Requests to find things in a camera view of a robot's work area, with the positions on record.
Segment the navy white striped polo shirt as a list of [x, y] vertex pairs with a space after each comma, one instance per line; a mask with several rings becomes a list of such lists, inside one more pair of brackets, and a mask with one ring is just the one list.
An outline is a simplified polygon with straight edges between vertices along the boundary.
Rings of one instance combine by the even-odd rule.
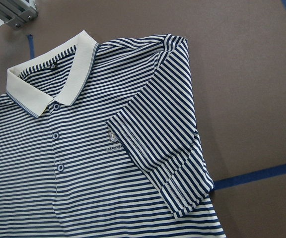
[[188, 42], [86, 32], [10, 67], [0, 238], [223, 238]]

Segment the aluminium frame post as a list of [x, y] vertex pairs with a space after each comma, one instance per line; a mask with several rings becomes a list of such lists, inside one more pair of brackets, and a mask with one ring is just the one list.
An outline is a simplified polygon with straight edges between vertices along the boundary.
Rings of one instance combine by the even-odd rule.
[[38, 16], [34, 0], [0, 0], [0, 20], [13, 29]]

